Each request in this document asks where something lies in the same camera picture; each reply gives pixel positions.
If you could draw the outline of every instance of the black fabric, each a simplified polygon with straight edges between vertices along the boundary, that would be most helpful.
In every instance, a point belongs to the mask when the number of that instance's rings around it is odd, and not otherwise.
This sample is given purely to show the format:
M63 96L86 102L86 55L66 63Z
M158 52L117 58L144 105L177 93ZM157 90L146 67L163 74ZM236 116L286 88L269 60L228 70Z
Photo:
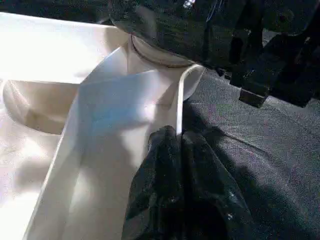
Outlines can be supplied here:
M269 97L261 109L204 74L183 106L183 128L203 135L233 176L257 239L320 239L320 101L305 108Z
M241 191L206 140L164 127L134 176L122 240L250 240L252 217Z

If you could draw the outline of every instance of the white surface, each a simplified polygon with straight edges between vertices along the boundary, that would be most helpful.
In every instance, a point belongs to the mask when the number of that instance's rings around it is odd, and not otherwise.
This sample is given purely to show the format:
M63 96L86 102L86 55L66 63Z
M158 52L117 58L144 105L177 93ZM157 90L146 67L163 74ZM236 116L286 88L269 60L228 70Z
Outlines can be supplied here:
M127 38L113 26L0 12L1 240L23 238L48 173L60 139L48 133L61 132L76 90L59 83L81 83Z
M17 124L0 99L1 240L22 239L59 138Z
M0 12L0 78L81 83L128 34L114 26Z

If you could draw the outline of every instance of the black machine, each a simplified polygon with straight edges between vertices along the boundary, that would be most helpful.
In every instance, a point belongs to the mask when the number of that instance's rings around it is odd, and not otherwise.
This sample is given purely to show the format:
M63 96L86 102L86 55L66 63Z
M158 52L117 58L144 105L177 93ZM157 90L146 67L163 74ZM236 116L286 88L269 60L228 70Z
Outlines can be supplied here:
M258 108L269 95L301 107L320 95L318 0L32 2L14 0L1 7L18 14L113 23L154 47L215 69L241 88L241 101Z

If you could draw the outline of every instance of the circular hole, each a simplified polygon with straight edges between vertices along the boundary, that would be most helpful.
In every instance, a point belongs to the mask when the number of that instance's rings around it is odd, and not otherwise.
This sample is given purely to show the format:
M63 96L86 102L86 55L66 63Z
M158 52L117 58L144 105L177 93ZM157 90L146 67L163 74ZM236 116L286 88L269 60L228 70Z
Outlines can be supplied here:
M280 23L285 23L287 21L287 17L284 14L280 14L278 19Z
M67 83L8 81L3 101L8 115L37 131L60 135L78 85Z

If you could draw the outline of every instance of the black plastic bag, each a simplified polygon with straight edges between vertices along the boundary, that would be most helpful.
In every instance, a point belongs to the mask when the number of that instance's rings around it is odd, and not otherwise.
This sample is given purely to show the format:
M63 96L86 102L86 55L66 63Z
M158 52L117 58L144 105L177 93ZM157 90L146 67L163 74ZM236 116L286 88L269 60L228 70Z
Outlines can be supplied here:
M166 126L153 133L132 180L122 240L254 239L237 183L206 140Z

